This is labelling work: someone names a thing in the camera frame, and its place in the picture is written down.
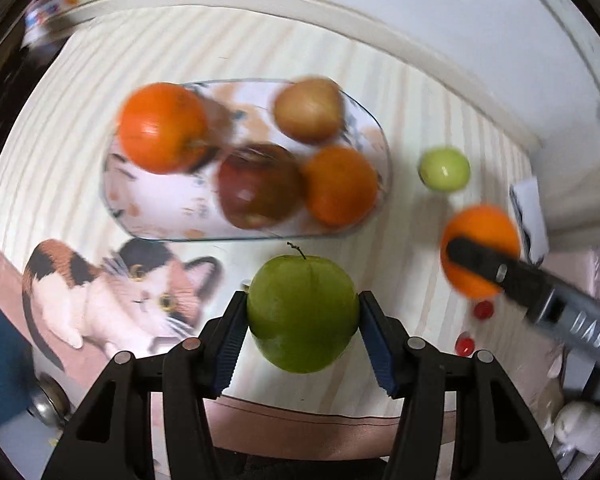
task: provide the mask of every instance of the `cat's eye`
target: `cat's eye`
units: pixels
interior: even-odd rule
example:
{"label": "cat's eye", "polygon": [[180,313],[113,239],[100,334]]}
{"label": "cat's eye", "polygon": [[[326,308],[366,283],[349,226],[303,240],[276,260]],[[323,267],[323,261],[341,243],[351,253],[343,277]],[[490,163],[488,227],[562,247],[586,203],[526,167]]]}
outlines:
{"label": "cat's eye", "polygon": [[146,273],[142,270],[142,265],[135,264],[129,269],[129,277],[135,282],[144,280]]}
{"label": "cat's eye", "polygon": [[177,305],[175,298],[171,294],[161,295],[158,304],[160,304],[160,308],[165,312],[173,312]]}

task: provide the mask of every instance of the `orange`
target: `orange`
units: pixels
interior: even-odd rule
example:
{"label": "orange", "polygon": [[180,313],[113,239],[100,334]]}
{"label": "orange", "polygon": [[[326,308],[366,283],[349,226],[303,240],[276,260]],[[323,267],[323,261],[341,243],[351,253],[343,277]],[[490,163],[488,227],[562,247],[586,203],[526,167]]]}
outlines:
{"label": "orange", "polygon": [[449,283],[470,300],[483,300],[495,296],[499,286],[456,265],[446,256],[446,245],[457,236],[517,258],[520,256],[518,231],[509,216],[494,205],[474,205],[454,216],[447,224],[440,243],[440,261]]}
{"label": "orange", "polygon": [[208,147],[205,110],[182,86],[153,83],[135,91],[123,105],[118,138],[129,159],[143,170],[185,171]]}
{"label": "orange", "polygon": [[304,174],[307,209],[323,224],[353,224],[362,220],[376,203],[376,170],[352,148],[323,148],[306,165]]}

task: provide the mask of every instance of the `cat's ear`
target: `cat's ear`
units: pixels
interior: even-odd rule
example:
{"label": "cat's ear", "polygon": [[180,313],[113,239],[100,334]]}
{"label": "cat's ear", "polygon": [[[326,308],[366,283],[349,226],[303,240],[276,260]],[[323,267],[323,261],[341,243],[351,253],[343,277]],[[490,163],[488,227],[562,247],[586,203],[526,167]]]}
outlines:
{"label": "cat's ear", "polygon": [[197,258],[184,265],[187,278],[200,300],[204,300],[216,288],[221,270],[220,262],[213,256]]}

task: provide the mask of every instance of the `striped tablecloth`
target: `striped tablecloth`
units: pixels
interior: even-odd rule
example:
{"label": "striped tablecloth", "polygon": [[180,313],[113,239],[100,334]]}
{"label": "striped tablecloth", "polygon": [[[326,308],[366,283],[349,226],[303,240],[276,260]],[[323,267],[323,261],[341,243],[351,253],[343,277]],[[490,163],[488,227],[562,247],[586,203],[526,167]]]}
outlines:
{"label": "striped tablecloth", "polygon": [[[452,352],[459,333],[469,330],[477,347],[491,349],[533,403],[550,364],[547,345],[504,300],[489,322],[474,322],[438,257],[440,233],[453,211],[488,202],[512,212],[507,190],[531,175],[528,157],[489,118],[425,73],[307,23],[179,6],[116,12],[78,30],[31,94],[2,152],[0,253],[22,272],[37,244],[57,238],[99,264],[128,239],[107,214],[99,190],[116,112],[133,89],[155,81],[291,79],[309,73],[337,81],[381,123],[394,184],[383,211],[362,229],[348,237],[303,241],[304,252],[339,263],[411,335],[442,351]],[[458,147],[472,165],[469,186],[448,197],[428,191],[416,173],[423,150],[440,144]],[[204,306],[202,322],[218,316],[267,259],[288,253],[280,240],[179,243],[170,249],[183,261],[209,255],[221,262],[222,283]],[[19,319],[10,309],[21,306],[1,307],[10,319]],[[84,386],[93,380],[77,375]],[[274,368],[247,336],[225,393],[254,406],[309,414],[389,420],[401,408],[377,386],[359,335],[335,364],[305,376]],[[448,409],[453,406],[449,398]]]}

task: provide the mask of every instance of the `red apple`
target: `red apple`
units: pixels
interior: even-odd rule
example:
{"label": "red apple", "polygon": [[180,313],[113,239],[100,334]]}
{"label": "red apple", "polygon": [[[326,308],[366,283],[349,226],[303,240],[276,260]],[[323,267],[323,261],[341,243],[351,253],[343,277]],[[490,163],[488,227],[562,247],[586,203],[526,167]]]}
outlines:
{"label": "red apple", "polygon": [[282,146],[248,144],[233,150],[218,171],[225,218],[240,229],[263,229],[293,215],[304,198],[296,158]]}

